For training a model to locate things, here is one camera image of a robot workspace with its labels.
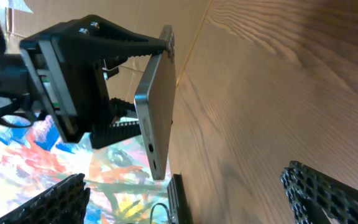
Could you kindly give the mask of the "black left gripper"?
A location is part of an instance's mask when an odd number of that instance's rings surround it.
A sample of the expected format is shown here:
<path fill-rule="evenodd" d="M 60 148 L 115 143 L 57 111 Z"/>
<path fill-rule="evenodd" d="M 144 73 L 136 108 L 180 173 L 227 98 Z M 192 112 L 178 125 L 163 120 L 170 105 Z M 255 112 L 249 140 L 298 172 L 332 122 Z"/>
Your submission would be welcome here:
<path fill-rule="evenodd" d="M 77 143 L 90 132 L 93 149 L 141 135 L 135 105 L 109 100 L 101 59 L 159 54 L 168 41 L 136 34 L 97 15 L 71 20 L 54 33 L 20 41 L 40 101 L 61 138 Z"/>

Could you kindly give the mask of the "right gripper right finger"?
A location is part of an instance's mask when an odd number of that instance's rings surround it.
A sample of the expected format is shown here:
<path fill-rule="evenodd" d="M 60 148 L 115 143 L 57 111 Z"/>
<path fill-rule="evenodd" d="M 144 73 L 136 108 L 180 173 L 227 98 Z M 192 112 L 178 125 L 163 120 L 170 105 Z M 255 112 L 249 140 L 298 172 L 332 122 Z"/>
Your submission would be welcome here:
<path fill-rule="evenodd" d="M 357 189 L 298 161 L 284 168 L 280 180 L 296 223 L 358 223 Z"/>

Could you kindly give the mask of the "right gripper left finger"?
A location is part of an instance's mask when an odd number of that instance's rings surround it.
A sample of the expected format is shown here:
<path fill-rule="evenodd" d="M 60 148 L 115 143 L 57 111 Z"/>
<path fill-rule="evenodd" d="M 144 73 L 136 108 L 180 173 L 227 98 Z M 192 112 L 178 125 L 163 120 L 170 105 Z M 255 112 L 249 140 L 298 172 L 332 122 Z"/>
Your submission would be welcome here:
<path fill-rule="evenodd" d="M 90 188 L 82 173 L 72 174 L 0 217 L 0 224 L 84 224 Z"/>

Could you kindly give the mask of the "Galaxy S25 Ultra smartphone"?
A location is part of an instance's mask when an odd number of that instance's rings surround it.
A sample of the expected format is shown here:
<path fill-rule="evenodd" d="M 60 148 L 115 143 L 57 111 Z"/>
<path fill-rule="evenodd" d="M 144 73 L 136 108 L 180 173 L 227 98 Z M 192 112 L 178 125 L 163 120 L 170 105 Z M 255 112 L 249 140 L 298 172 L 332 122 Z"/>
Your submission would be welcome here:
<path fill-rule="evenodd" d="M 154 180 L 165 178 L 175 88 L 175 36 L 171 25 L 160 34 L 168 50 L 152 55 L 135 92 L 135 108 Z"/>

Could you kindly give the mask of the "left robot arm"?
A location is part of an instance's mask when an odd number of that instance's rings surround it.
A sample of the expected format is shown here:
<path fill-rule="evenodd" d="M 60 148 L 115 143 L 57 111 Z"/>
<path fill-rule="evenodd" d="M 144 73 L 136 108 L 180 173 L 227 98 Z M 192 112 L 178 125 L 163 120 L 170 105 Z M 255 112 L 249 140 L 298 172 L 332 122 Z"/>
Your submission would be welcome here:
<path fill-rule="evenodd" d="M 170 26 L 153 38 L 88 15 L 25 38 L 20 52 L 9 54 L 0 27 L 0 125 L 11 126 L 7 116 L 29 125 L 50 116 L 63 141 L 77 143 L 89 133 L 95 149 L 138 136 L 138 123 L 119 124 L 135 106 L 110 98 L 106 80 L 127 59 L 144 55 L 155 73 L 161 56 L 173 61 L 174 45 Z"/>

